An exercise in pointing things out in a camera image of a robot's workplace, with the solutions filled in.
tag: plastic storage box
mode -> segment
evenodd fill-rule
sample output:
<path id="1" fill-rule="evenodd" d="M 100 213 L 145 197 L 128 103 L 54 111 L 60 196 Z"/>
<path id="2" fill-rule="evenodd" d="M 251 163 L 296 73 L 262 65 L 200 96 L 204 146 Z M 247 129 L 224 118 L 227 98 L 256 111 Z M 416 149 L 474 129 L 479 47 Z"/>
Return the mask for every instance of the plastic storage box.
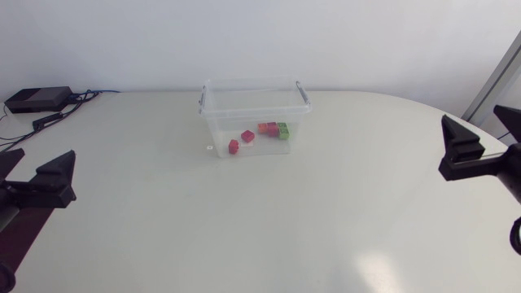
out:
<path id="1" fill-rule="evenodd" d="M 208 80 L 199 104 L 221 158 L 290 153 L 300 122 L 311 111 L 308 95 L 294 77 Z M 281 126 L 282 135 L 264 133 L 264 126 L 273 122 Z M 255 134 L 251 142 L 241 139 L 246 130 Z M 233 155 L 232 139 L 239 141 Z"/>

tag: red block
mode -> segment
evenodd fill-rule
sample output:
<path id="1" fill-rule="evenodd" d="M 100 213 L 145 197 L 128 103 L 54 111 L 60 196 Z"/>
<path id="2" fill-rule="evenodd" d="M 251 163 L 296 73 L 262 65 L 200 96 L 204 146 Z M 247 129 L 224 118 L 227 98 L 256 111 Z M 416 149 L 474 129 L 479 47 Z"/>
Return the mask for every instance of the red block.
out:
<path id="1" fill-rule="evenodd" d="M 237 154 L 237 151 L 239 151 L 239 142 L 232 139 L 230 140 L 230 144 L 228 145 L 228 152 L 232 155 Z"/>
<path id="2" fill-rule="evenodd" d="M 253 138 L 255 138 L 255 134 L 253 132 L 251 132 L 250 130 L 246 130 L 243 132 L 243 134 L 241 134 L 241 138 L 245 142 L 250 142 L 253 140 Z"/>
<path id="3" fill-rule="evenodd" d="M 268 136 L 270 136 L 272 138 L 278 138 L 278 126 L 277 126 L 277 124 L 275 124 L 275 125 L 268 125 Z"/>
<path id="4" fill-rule="evenodd" d="M 268 133 L 268 125 L 266 123 L 259 123 L 257 126 L 259 133 Z"/>

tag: white table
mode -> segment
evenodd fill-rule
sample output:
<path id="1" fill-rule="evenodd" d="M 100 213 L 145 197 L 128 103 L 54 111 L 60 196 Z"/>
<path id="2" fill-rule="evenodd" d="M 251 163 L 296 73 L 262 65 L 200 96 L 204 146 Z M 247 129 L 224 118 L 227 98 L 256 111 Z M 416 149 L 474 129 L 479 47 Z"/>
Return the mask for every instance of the white table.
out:
<path id="1" fill-rule="evenodd" d="M 309 96 L 290 155 L 217 158 L 196 92 L 103 94 L 24 142 L 8 179 L 73 149 L 78 200 L 51 215 L 14 292 L 521 290 L 521 208 L 495 177 L 444 181 L 443 112 Z M 471 128 L 486 153 L 506 149 Z"/>

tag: metal frame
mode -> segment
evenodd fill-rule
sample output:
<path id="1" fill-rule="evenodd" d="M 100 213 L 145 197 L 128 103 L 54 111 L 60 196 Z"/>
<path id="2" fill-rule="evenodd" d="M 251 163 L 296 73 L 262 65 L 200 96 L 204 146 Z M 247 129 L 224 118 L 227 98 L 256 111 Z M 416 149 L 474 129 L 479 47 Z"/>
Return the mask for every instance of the metal frame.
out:
<path id="1" fill-rule="evenodd" d="M 483 124 L 501 98 L 503 90 L 521 75 L 521 32 L 497 65 L 492 75 L 462 116 L 473 125 Z"/>

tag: toy block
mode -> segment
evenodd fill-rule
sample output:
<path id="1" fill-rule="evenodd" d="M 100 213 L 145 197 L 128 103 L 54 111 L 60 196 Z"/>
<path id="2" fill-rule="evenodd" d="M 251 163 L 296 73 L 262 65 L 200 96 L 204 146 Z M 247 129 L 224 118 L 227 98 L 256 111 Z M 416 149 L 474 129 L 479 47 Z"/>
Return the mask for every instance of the toy block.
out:
<path id="1" fill-rule="evenodd" d="M 268 133 L 268 125 L 266 123 L 259 123 L 257 131 L 258 133 Z"/>
<path id="2" fill-rule="evenodd" d="M 253 138 L 255 138 L 255 134 L 253 132 L 251 132 L 250 130 L 246 130 L 243 132 L 243 134 L 241 134 L 241 138 L 245 142 L 250 142 L 253 140 Z"/>
<path id="3" fill-rule="evenodd" d="M 287 128 L 279 128 L 278 129 L 278 138 L 280 139 L 288 139 L 290 137 L 290 132 Z"/>
<path id="4" fill-rule="evenodd" d="M 237 151 L 239 151 L 239 142 L 232 139 L 230 140 L 230 144 L 228 145 L 228 152 L 232 155 L 237 154 Z"/>
<path id="5" fill-rule="evenodd" d="M 278 126 L 277 125 L 269 125 L 268 126 L 268 135 L 272 138 L 278 137 Z"/>

